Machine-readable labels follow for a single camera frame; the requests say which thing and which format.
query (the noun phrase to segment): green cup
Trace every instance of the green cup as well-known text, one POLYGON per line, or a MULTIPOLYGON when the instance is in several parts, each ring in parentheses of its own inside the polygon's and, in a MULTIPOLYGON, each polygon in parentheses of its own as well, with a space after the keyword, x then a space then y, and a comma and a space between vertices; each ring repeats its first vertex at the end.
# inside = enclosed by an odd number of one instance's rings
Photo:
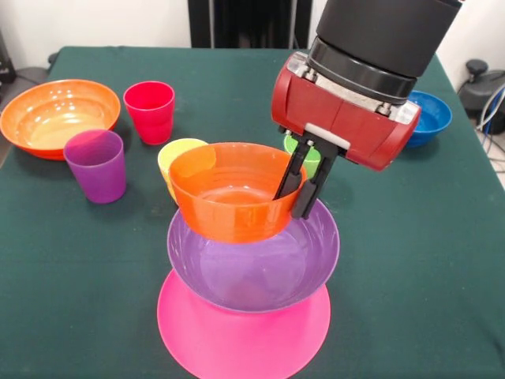
MULTIPOLYGON (((284 138, 284 150, 289 154, 293 154, 294 149, 297 147, 298 141, 292 138, 291 136, 286 136, 284 138)), ((319 166, 319 162, 321 161, 321 154, 314 148, 310 148, 309 154, 305 157, 303 161, 303 165, 307 170, 308 178, 314 176, 317 170, 317 166, 319 166)))

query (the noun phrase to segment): green tablecloth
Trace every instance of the green tablecloth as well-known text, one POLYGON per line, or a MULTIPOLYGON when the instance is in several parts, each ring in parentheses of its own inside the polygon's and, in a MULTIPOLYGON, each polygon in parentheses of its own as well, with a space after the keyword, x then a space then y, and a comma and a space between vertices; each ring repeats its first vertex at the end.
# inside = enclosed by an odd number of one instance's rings
MULTIPOLYGON (((288 51, 64 48, 51 79, 137 81, 176 91, 173 138, 282 147, 271 90, 288 51)), ((327 339, 297 377, 486 378, 505 371, 505 196, 434 60, 418 89, 445 100, 449 129, 376 173, 338 160, 322 195, 342 249, 328 282, 327 339)), ((123 110, 128 190, 82 196, 65 163, 13 149, 0 170, 0 377, 179 378, 156 302, 176 206, 159 147, 123 110)))

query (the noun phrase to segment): stacked bowls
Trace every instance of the stacked bowls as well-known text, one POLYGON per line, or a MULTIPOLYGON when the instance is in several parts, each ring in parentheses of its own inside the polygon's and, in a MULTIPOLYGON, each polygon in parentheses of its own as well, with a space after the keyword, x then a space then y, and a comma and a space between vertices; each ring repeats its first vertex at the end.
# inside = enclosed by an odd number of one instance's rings
POLYGON ((326 337, 324 284, 339 233, 321 201, 308 219, 291 219, 300 188, 272 200, 289 160, 275 148, 229 142, 192 148, 170 165, 180 209, 167 236, 174 272, 158 322, 170 353, 198 377, 289 377, 326 337))

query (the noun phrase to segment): purple bowl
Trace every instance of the purple bowl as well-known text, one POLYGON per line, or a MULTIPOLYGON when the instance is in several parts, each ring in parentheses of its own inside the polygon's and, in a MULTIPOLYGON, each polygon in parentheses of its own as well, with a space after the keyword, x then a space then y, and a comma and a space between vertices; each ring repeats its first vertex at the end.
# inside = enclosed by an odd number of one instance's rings
POLYGON ((175 213, 168 229, 168 256, 175 272, 205 300, 241 312, 292 306, 323 286, 339 258, 339 230, 317 201, 307 220, 292 220, 261 242, 229 244, 192 231, 175 213))

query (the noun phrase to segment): blue bowl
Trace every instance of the blue bowl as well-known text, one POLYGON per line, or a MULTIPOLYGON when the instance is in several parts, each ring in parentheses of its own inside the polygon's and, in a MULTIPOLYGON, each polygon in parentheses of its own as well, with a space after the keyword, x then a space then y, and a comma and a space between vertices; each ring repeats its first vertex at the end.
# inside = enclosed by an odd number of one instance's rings
POLYGON ((426 92, 412 91, 409 100, 422 108, 419 123, 406 144, 408 148, 415 148, 446 129, 451 123, 452 112, 444 101, 426 92))

